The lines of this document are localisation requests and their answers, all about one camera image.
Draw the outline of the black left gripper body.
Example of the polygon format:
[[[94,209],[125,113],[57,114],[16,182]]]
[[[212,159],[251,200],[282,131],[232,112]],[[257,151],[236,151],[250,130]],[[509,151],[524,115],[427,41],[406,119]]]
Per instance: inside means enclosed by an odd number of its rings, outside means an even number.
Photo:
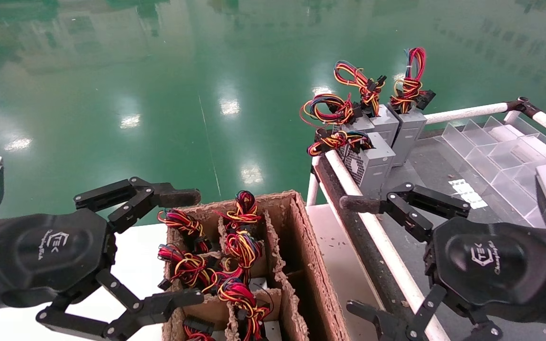
[[[88,209],[0,219],[0,308],[31,308],[63,297],[82,302],[115,263],[107,220]]]

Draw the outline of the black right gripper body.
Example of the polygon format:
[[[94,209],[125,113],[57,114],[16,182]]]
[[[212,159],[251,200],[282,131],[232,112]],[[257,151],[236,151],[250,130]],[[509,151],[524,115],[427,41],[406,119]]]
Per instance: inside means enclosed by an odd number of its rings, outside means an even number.
[[[532,227],[455,217],[431,231],[425,265],[451,308],[526,305],[546,285],[546,242]]]

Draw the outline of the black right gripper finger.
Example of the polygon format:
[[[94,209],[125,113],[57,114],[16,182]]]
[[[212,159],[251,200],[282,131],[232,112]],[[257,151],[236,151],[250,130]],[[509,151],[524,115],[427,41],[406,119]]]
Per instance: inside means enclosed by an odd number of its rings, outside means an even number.
[[[372,323],[380,341],[424,341],[425,330],[446,296],[446,289],[434,285],[423,304],[407,322],[357,300],[347,301],[346,309],[349,313]],[[500,341],[502,338],[502,330],[485,316],[479,323],[473,325],[471,334],[464,338],[464,341]]]
[[[342,196],[340,206],[355,213],[387,214],[418,242],[429,242],[433,223],[418,210],[445,219],[468,218],[471,206],[466,201],[412,183],[392,188],[381,199],[366,196]]]

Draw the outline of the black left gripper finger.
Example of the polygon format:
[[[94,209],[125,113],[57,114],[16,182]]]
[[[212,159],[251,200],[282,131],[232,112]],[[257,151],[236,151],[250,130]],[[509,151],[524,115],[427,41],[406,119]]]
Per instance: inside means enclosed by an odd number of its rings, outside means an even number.
[[[113,233],[123,233],[152,209],[194,206],[200,203],[197,188],[174,188],[171,183],[149,183],[139,177],[120,180],[94,188],[74,197],[76,209],[87,208],[99,212],[115,205],[108,216],[108,226]]]
[[[105,322],[67,313],[71,304],[100,287],[124,306],[125,311],[117,319]],[[168,322],[176,309],[203,302],[204,295],[199,289],[166,291],[139,299],[109,269],[104,269],[58,294],[51,305],[36,315],[36,321],[52,332],[88,340],[128,341],[145,326]]]

